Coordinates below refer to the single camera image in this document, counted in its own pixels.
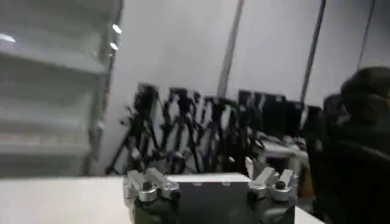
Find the white table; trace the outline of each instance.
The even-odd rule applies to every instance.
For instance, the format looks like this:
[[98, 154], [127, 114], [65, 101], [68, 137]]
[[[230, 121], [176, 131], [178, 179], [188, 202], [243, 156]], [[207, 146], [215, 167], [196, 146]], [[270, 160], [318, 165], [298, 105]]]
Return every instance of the white table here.
[[[321, 224], [296, 209], [297, 224]], [[1, 180], [1, 224], [131, 224], [122, 178]]]

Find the tripod leg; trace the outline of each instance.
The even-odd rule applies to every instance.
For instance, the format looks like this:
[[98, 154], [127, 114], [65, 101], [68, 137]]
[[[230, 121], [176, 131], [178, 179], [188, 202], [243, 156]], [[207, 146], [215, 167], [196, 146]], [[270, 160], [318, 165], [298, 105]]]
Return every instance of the tripod leg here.
[[119, 156], [121, 155], [122, 151], [123, 151], [123, 147], [126, 147], [128, 145], [128, 141], [129, 141], [129, 135], [130, 135], [130, 129], [127, 131], [126, 135], [124, 136], [121, 144], [119, 145], [119, 147], [116, 149], [116, 153], [113, 157], [113, 159], [111, 160], [111, 163], [110, 165], [106, 168], [105, 170], [105, 174], [108, 175], [110, 174], [111, 172], [115, 172], [115, 164], [119, 158]]
[[188, 119], [186, 119], [186, 124], [188, 127], [188, 140], [189, 140], [189, 144], [190, 144], [190, 150], [194, 156], [196, 172], [200, 173], [199, 161], [197, 159], [197, 153], [196, 153], [196, 145], [194, 142], [194, 129], [193, 129], [193, 126], [191, 125], [191, 122]]
[[222, 127], [219, 125], [217, 129], [218, 129], [219, 142], [218, 142], [218, 146], [217, 146], [217, 149], [215, 151], [215, 154], [213, 155], [213, 158], [211, 160], [211, 171], [212, 172], [216, 172], [217, 165], [218, 165], [218, 158], [219, 158], [220, 154], [222, 153], [222, 151], [224, 150], [224, 135], [222, 132]]
[[[174, 146], [174, 151], [175, 152], [179, 152], [180, 151], [180, 145], [182, 143], [182, 135], [183, 135], [183, 129], [184, 129], [182, 121], [179, 121], [178, 125], [179, 125], [179, 127], [177, 129], [177, 133], [176, 133], [176, 137], [175, 137], [175, 146]], [[173, 156], [172, 157], [171, 168], [170, 168], [170, 173], [171, 174], [175, 173], [176, 161], [177, 160], [176, 160], [175, 156]]]

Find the silver bracket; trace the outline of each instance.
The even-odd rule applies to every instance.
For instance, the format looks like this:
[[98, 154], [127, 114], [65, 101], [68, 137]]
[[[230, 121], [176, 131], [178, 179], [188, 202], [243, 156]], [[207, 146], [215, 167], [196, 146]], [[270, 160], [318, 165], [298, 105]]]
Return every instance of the silver bracket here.
[[274, 168], [266, 167], [254, 181], [248, 182], [248, 187], [256, 193], [257, 199], [265, 198], [268, 187], [275, 183], [277, 177], [278, 173]]
[[169, 200], [178, 200], [180, 198], [180, 186], [178, 183], [169, 181], [156, 168], [146, 170], [145, 178], [156, 184], [161, 189], [161, 196]]
[[124, 197], [126, 199], [138, 199], [142, 202], [154, 201], [157, 198], [157, 187], [147, 181], [144, 175], [136, 170], [127, 173], [124, 179]]
[[272, 198], [276, 201], [288, 201], [296, 194], [298, 176], [292, 170], [284, 170], [279, 180], [272, 186]]

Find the white wall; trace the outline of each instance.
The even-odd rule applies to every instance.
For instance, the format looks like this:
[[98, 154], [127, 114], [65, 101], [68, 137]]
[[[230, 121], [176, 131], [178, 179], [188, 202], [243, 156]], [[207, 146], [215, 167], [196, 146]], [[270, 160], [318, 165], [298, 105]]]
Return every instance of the white wall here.
[[358, 67], [371, 0], [328, 0], [306, 103], [322, 106]]
[[228, 96], [239, 89], [299, 100], [320, 0], [246, 0]]
[[122, 11], [121, 47], [116, 57], [101, 145], [105, 167], [125, 129], [118, 121], [139, 82], [216, 94], [237, 0], [128, 0]]
[[377, 0], [360, 66], [390, 66], [390, 1]]

